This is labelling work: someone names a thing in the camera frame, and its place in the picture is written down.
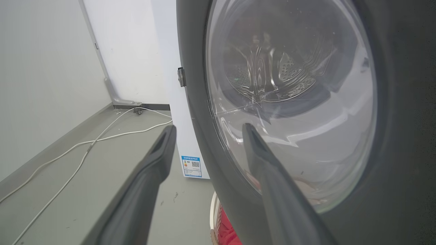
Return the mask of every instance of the open washing machine door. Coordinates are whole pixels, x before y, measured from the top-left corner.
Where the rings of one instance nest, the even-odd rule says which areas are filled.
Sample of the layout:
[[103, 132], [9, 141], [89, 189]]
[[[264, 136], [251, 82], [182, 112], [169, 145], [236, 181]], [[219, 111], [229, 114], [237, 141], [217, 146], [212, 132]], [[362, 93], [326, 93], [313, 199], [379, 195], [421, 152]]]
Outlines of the open washing machine door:
[[265, 203], [293, 207], [263, 195], [247, 123], [338, 244], [434, 238], [430, 11], [406, 0], [177, 1], [194, 130], [244, 244], [273, 241]]

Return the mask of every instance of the black baseboard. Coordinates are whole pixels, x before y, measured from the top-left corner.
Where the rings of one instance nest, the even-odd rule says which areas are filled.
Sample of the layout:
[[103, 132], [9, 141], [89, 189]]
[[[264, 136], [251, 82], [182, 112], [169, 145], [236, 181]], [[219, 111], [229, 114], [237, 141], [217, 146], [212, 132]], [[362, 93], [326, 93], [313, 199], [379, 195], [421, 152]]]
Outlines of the black baseboard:
[[155, 111], [169, 111], [169, 104], [141, 104], [141, 105], [114, 105], [114, 109], [132, 109], [135, 107], [144, 107]]

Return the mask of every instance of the transparent door glass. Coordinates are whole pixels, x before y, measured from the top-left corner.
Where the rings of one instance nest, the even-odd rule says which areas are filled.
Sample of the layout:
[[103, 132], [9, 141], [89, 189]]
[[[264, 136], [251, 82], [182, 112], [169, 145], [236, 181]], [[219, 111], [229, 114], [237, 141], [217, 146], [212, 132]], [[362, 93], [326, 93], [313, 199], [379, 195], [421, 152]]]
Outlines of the transparent door glass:
[[357, 15], [339, 0], [217, 0], [206, 69], [222, 145], [259, 193], [252, 124], [318, 212], [359, 180], [375, 129], [375, 76]]

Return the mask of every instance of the power cord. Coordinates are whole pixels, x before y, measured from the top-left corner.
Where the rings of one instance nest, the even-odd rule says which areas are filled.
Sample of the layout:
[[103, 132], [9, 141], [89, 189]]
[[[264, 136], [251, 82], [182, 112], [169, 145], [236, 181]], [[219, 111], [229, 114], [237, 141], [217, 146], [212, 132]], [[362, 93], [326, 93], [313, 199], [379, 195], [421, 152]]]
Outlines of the power cord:
[[121, 133], [121, 134], [117, 134], [117, 135], [113, 135], [113, 136], [110, 136], [110, 137], [106, 137], [106, 138], [103, 138], [103, 139], [100, 139], [100, 137], [109, 129], [109, 127], [110, 126], [112, 126], [112, 124], [114, 124], [120, 117], [122, 117], [124, 114], [126, 114], [126, 113], [128, 113], [129, 111], [131, 111], [131, 110], [133, 110], [133, 109], [144, 109], [144, 110], [149, 110], [149, 111], [153, 111], [153, 112], [156, 112], [156, 113], [159, 113], [159, 114], [161, 114], [161, 115], [164, 115], [164, 116], [167, 116], [167, 117], [170, 117], [171, 118], [171, 116], [168, 116], [168, 115], [165, 115], [165, 114], [163, 114], [163, 113], [160, 113], [160, 112], [157, 112], [157, 111], [154, 111], [154, 110], [151, 110], [151, 109], [147, 109], [147, 108], [143, 108], [143, 107], [135, 107], [135, 108], [132, 108], [132, 109], [129, 109], [129, 110], [127, 110], [126, 112], [124, 112], [123, 114], [121, 114], [117, 119], [115, 119], [105, 130], [103, 130], [103, 132], [95, 139], [95, 140], [91, 140], [91, 141], [85, 141], [85, 142], [81, 142], [81, 143], [78, 143], [78, 144], [76, 144], [75, 146], [73, 146], [72, 148], [70, 148], [69, 150], [67, 150], [66, 152], [64, 152], [62, 155], [60, 155], [60, 156], [58, 156], [58, 157], [56, 157], [55, 159], [53, 159], [53, 160], [51, 160], [51, 161], [48, 161], [48, 162], [46, 162], [46, 163], [44, 163], [44, 164], [42, 164], [41, 166], [39, 166], [34, 172], [33, 172], [33, 174], [22, 184], [22, 185], [20, 185], [17, 189], [15, 189], [15, 190], [13, 190], [12, 192], [10, 192], [8, 195], [6, 195], [5, 197], [3, 197], [1, 200], [0, 200], [0, 203], [2, 202], [2, 201], [4, 201], [6, 198], [8, 198], [10, 195], [12, 195], [13, 193], [15, 193], [16, 191], [18, 191], [19, 189], [21, 189], [24, 185], [26, 185], [30, 180], [31, 180], [31, 178], [38, 172], [38, 170], [40, 170], [42, 167], [44, 167], [45, 165], [47, 165], [47, 164], [50, 164], [50, 163], [52, 163], [52, 162], [54, 162], [54, 161], [56, 161], [57, 159], [59, 159], [59, 158], [61, 158], [61, 157], [63, 157], [63, 156], [65, 156], [65, 154], [67, 154], [68, 152], [70, 152], [71, 150], [73, 150], [74, 148], [76, 148], [76, 147], [78, 147], [78, 146], [81, 146], [81, 145], [83, 145], [83, 144], [87, 144], [87, 143], [91, 143], [91, 145], [89, 146], [89, 148], [87, 149], [87, 151], [85, 152], [85, 154], [84, 154], [84, 156], [83, 156], [83, 158], [82, 158], [82, 160], [81, 160], [81, 162], [80, 162], [80, 164], [79, 164], [79, 166], [77, 167], [77, 169], [76, 169], [76, 171], [73, 173], [73, 175], [71, 175], [71, 177], [67, 180], [67, 182], [62, 186], [62, 188], [54, 195], [54, 197], [52, 198], [52, 199], [50, 199], [50, 201], [48, 201], [48, 203], [41, 209], [41, 211], [39, 211], [38, 212], [38, 214], [32, 219], [32, 221], [27, 225], [27, 227], [23, 230], [23, 232], [18, 236], [18, 238], [13, 242], [13, 244], [12, 245], [16, 245], [17, 244], [17, 242], [23, 237], [23, 235], [27, 232], [27, 230], [30, 228], [30, 226], [35, 222], [35, 220], [42, 214], [42, 212], [50, 205], [50, 203], [60, 194], [60, 192], [67, 186], [67, 184], [71, 181], [71, 179], [76, 175], [76, 173], [79, 171], [79, 169], [80, 169], [80, 167], [82, 166], [82, 164], [83, 164], [83, 162], [85, 161], [85, 158], [86, 158], [86, 156], [88, 155], [88, 153], [89, 153], [89, 151], [92, 149], [92, 147], [95, 145], [95, 143], [97, 142], [97, 141], [102, 141], [102, 140], [108, 140], [108, 139], [112, 139], [112, 138], [115, 138], [115, 137], [119, 137], [119, 136], [122, 136], [122, 135], [127, 135], [127, 134], [132, 134], [132, 133], [142, 133], [142, 132], [146, 132], [146, 131], [148, 131], [148, 130], [151, 130], [151, 129], [154, 129], [154, 128], [156, 128], [156, 127], [159, 127], [159, 126], [162, 126], [162, 125], [165, 125], [165, 124], [169, 124], [170, 122], [172, 122], [173, 120], [171, 120], [171, 121], [169, 121], [169, 122], [165, 122], [165, 123], [161, 123], [161, 124], [158, 124], [158, 125], [155, 125], [155, 126], [153, 126], [153, 127], [151, 127], [151, 128], [148, 128], [148, 129], [146, 129], [146, 130], [141, 130], [141, 131], [134, 131], [134, 132], [127, 132], [127, 133]]

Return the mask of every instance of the red cloth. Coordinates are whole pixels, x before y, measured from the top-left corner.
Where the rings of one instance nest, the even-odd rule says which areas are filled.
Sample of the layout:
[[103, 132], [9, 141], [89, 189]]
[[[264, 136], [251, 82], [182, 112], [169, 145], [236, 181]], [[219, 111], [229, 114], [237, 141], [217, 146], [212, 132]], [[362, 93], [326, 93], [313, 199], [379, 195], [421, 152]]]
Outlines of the red cloth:
[[230, 224], [224, 209], [221, 207], [221, 225], [218, 230], [218, 243], [220, 245], [242, 245], [238, 235]]

